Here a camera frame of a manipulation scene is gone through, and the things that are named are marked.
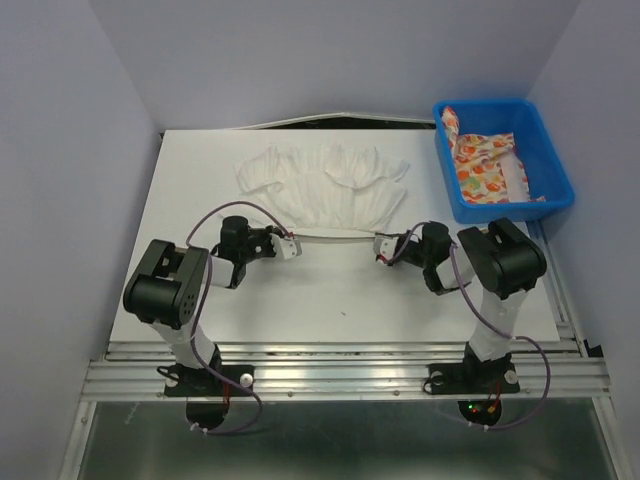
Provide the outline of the white ruffled skirt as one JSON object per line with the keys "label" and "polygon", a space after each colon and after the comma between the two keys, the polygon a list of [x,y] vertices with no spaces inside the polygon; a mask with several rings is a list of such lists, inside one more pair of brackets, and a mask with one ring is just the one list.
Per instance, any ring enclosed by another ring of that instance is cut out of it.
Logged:
{"label": "white ruffled skirt", "polygon": [[375,147],[272,145],[236,165],[240,197],[286,227],[318,236],[368,236],[387,227],[410,164]]}

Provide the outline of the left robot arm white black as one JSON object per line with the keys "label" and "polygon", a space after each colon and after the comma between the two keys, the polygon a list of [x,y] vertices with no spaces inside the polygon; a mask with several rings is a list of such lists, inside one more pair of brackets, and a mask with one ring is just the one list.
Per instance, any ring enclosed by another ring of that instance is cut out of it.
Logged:
{"label": "left robot arm white black", "polygon": [[125,287],[123,307],[151,326],[175,357],[173,365],[158,369],[167,396],[216,394],[226,385],[218,346],[193,326],[201,289],[206,284],[237,288],[249,263],[282,255],[280,241],[285,238],[276,225],[252,227],[243,216],[229,216],[210,252],[151,241]]}

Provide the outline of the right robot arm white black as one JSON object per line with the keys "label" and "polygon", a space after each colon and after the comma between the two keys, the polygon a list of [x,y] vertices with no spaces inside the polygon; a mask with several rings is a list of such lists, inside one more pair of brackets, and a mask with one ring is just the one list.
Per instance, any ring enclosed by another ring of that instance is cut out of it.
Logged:
{"label": "right robot arm white black", "polygon": [[436,295],[463,295],[478,320],[457,363],[428,366],[425,391],[432,395],[517,393],[520,391],[510,343],[527,294],[544,276],[540,248],[512,221],[494,220],[484,229],[469,227],[452,238],[446,225],[428,221],[382,240],[377,258],[389,266],[409,263],[422,270]]}

